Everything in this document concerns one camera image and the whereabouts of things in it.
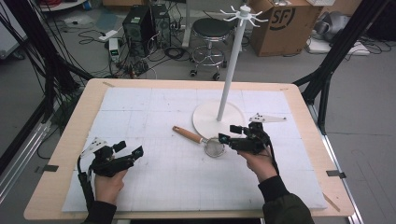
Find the dark green jacket sleeve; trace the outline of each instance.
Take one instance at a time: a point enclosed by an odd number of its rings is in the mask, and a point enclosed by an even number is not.
[[[83,224],[111,224],[116,210],[117,206],[114,204],[95,201]]]
[[[265,204],[262,207],[265,224],[313,224],[311,212],[303,201],[289,193],[279,175],[259,185]]]

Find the person's left hand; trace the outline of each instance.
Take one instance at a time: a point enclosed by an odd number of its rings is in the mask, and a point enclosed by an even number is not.
[[[122,179],[125,177],[127,172],[128,170],[120,171],[113,177],[96,175],[95,200],[116,205],[117,197],[124,186]]]

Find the hand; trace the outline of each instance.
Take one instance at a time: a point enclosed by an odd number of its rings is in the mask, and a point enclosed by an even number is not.
[[[111,203],[116,205],[117,197],[124,184],[122,179],[125,177],[128,170],[123,170],[116,173],[113,177],[95,176],[95,196],[96,201]]]
[[[256,174],[259,183],[270,177],[276,176],[276,170],[272,164],[270,151],[270,147],[267,147],[257,155],[253,155],[246,151],[238,151],[238,154],[247,160],[247,167]]]

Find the power strip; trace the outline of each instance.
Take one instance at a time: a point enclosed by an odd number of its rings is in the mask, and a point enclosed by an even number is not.
[[[101,39],[101,40],[107,40],[107,39],[109,39],[111,36],[115,35],[116,33],[117,33],[117,31],[111,30],[111,31],[107,32],[105,36],[102,36],[102,35],[99,36],[99,39]]]

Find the white power adapter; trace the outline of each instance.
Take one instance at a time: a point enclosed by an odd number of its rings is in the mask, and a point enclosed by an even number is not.
[[[120,60],[119,40],[117,38],[108,39],[108,53],[111,61],[117,63]]]

